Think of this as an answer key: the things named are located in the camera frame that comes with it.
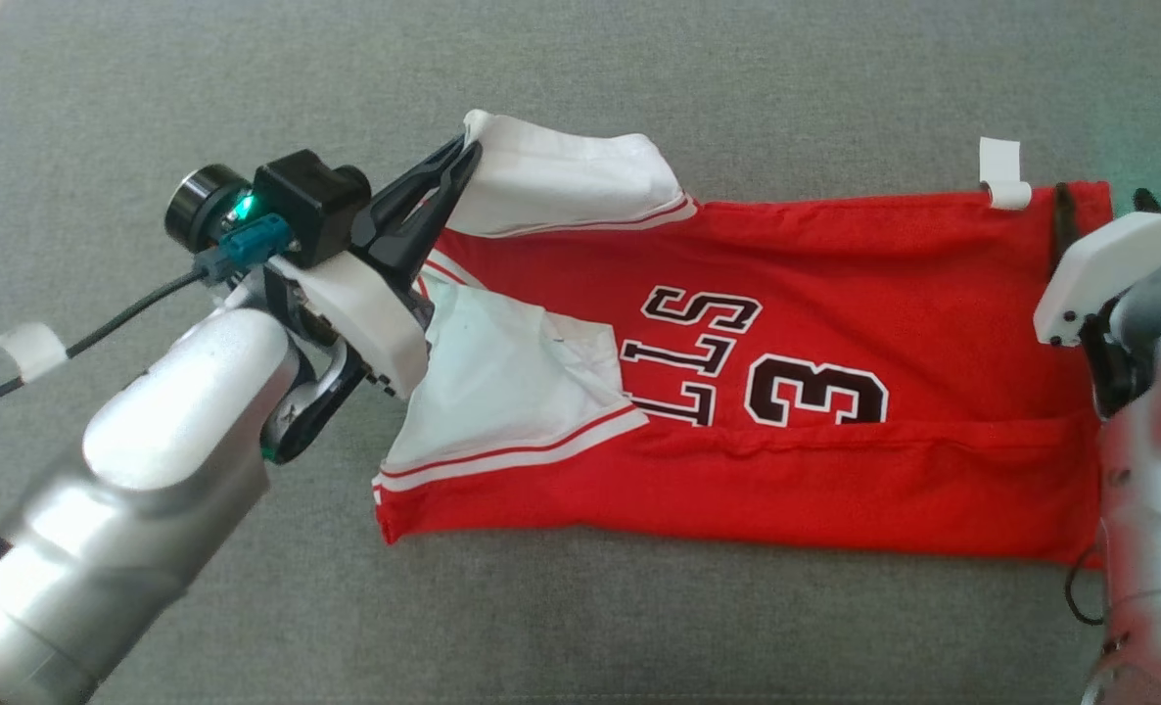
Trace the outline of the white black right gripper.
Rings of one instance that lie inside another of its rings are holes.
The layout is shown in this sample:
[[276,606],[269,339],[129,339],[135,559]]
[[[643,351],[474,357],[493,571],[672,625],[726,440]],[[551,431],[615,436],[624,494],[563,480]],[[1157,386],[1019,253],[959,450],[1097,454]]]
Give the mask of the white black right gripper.
[[1161,202],[1145,187],[1133,210],[1081,238],[1070,184],[1054,186],[1053,276],[1034,309],[1038,343],[1077,347],[1086,317],[1161,267]]

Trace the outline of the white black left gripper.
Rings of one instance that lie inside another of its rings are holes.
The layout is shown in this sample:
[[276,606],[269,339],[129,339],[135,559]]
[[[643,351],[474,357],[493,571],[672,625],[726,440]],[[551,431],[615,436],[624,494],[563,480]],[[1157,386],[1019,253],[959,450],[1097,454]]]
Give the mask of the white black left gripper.
[[375,240],[375,269],[352,253],[339,253],[303,269],[276,256],[267,266],[298,285],[304,303],[369,364],[401,398],[427,375],[427,326],[394,290],[419,275],[450,220],[482,148],[455,135],[373,196],[353,224],[353,244]]

